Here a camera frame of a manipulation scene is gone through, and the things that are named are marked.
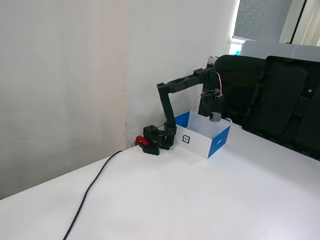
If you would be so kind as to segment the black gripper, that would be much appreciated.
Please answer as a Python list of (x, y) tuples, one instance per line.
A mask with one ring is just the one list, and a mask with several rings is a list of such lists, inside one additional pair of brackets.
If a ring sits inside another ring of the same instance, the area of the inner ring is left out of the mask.
[(224, 96), (218, 88), (203, 90), (200, 95), (200, 102), (202, 103), (202, 114), (205, 117), (213, 117), (212, 105), (215, 105), (215, 112), (223, 113)]

